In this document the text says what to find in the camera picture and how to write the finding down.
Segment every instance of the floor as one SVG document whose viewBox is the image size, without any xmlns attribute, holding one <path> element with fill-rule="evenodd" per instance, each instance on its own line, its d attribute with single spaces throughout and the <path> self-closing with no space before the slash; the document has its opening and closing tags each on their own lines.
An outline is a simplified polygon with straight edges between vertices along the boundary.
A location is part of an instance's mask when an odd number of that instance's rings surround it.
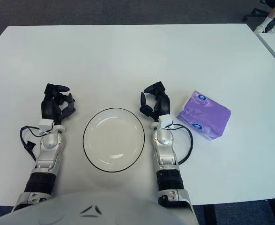
<svg viewBox="0 0 275 225">
<path fill-rule="evenodd" d="M 78 24 L 242 23 L 259 0 L 0 0 L 0 35 L 7 26 Z M 253 30 L 263 18 L 249 18 Z M 0 206 L 0 216 L 12 207 Z M 203 206 L 194 207 L 200 225 Z M 215 205 L 219 225 L 275 225 L 267 201 Z"/>
</svg>

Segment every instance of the tissue pack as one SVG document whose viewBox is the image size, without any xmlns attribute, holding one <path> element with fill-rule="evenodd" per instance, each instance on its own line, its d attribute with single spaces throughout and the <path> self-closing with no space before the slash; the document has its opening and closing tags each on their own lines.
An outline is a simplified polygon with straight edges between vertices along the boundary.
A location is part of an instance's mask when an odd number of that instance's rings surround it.
<svg viewBox="0 0 275 225">
<path fill-rule="evenodd" d="M 223 135 L 230 116 L 229 109 L 194 91 L 180 109 L 177 118 L 213 140 Z"/>
</svg>

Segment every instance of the shoe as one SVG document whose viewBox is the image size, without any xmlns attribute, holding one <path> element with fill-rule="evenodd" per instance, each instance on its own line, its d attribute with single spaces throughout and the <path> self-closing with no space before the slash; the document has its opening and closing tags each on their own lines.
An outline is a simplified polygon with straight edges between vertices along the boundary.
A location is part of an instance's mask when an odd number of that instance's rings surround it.
<svg viewBox="0 0 275 225">
<path fill-rule="evenodd" d="M 273 29 L 268 31 L 268 34 L 275 34 L 275 31 Z"/>
<path fill-rule="evenodd" d="M 258 27 L 256 27 L 256 30 L 254 30 L 254 34 L 262 34 L 265 32 L 265 28 L 266 26 L 264 26 L 263 24 L 259 25 Z"/>
</svg>

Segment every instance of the robotic hand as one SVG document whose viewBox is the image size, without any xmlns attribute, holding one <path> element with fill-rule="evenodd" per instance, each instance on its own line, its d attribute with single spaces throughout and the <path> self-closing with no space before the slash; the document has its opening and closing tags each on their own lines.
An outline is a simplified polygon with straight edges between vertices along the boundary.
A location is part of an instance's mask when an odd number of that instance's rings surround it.
<svg viewBox="0 0 275 225">
<path fill-rule="evenodd" d="M 141 93 L 140 111 L 155 122 L 151 128 L 154 129 L 152 143 L 154 146 L 153 159 L 158 183 L 158 203 L 164 207 L 187 207 L 192 210 L 188 192 L 184 189 L 180 174 L 179 164 L 173 150 L 174 137 L 170 130 L 174 130 L 173 120 L 170 116 L 170 100 L 165 94 L 165 88 L 161 82 L 157 82 L 144 90 L 155 96 L 156 104 L 154 110 L 146 105 L 144 93 Z M 193 138 L 188 128 L 185 128 L 191 137 L 191 148 L 183 161 L 185 161 L 193 148 Z"/>
<path fill-rule="evenodd" d="M 51 198 L 54 182 L 57 177 L 61 159 L 62 150 L 66 144 L 63 136 L 64 126 L 61 121 L 76 111 L 74 108 L 74 99 L 71 94 L 68 96 L 60 92 L 69 91 L 68 87 L 47 84 L 45 89 L 45 98 L 41 104 L 42 119 L 38 127 L 24 126 L 21 128 L 21 141 L 24 148 L 35 161 L 30 178 L 26 188 L 20 194 L 17 203 L 12 211 L 22 209 L 26 206 L 36 204 Z M 66 101 L 68 106 L 61 110 L 59 105 Z M 28 141 L 25 143 L 22 137 L 24 130 L 29 131 L 35 137 L 42 137 L 40 141 L 40 154 L 36 160 L 32 150 L 34 143 Z M 36 135 L 31 129 L 37 129 Z"/>
</svg>

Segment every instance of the logo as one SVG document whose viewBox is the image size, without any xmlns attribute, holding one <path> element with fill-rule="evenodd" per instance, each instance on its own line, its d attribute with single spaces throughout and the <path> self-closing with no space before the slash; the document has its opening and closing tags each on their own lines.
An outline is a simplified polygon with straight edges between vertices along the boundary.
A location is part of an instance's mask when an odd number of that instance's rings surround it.
<svg viewBox="0 0 275 225">
<path fill-rule="evenodd" d="M 206 97 L 203 96 L 203 95 L 199 95 L 199 98 L 202 99 L 202 100 L 206 100 Z"/>
<path fill-rule="evenodd" d="M 99 217 L 100 215 L 102 215 L 99 207 L 97 206 L 89 206 L 87 209 L 83 210 L 80 214 L 84 213 L 84 215 L 82 215 L 81 217 L 94 217 L 94 218 L 97 218 Z"/>
<path fill-rule="evenodd" d="M 193 127 L 202 130 L 202 126 L 199 124 L 193 123 Z"/>
</svg>

